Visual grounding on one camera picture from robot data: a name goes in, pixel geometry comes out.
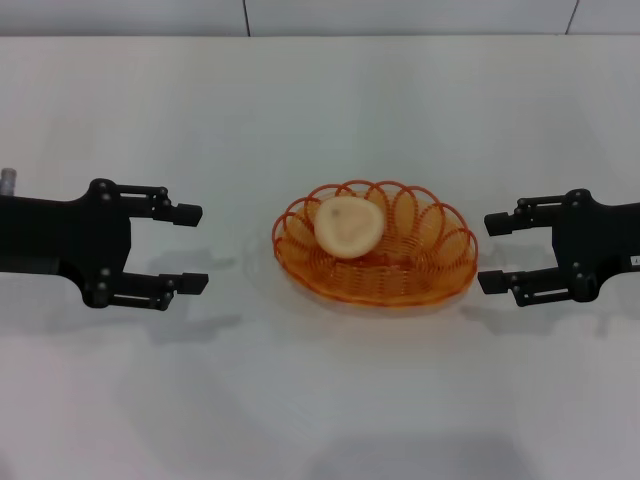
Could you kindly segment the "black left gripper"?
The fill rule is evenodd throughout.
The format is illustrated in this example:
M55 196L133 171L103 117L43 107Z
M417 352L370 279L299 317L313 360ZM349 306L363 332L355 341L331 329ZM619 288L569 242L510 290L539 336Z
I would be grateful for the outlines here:
M131 248L129 217L197 227L203 209L174 204L166 187L107 179L93 180L70 201L3 195L1 271L66 278L91 308L105 308L112 299L114 306L166 311L176 295L201 295L207 274L123 273Z

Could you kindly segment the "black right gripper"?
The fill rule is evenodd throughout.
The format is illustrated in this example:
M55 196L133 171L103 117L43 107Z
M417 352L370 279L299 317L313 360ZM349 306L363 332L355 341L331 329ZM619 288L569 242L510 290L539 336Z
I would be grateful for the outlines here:
M519 307L567 300L591 302L610 278L639 270L639 205L605 205L586 189L566 195L527 197L516 208L488 214L489 236L532 228L552 229L558 267L477 274L486 295L512 292Z

